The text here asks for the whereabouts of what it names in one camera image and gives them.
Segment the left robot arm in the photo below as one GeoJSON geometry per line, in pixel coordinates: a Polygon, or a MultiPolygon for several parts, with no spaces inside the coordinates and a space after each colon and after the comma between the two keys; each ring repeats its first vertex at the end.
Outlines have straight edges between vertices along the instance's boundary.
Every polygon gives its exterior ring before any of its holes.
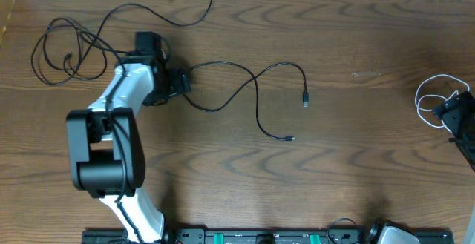
{"type": "Polygon", "coordinates": [[[67,115],[73,185],[112,210],[129,243],[169,239],[166,219],[143,186],[145,154],[137,114],[144,106],[163,105],[189,90],[186,73],[166,68],[160,56],[125,56],[102,95],[67,115]]]}

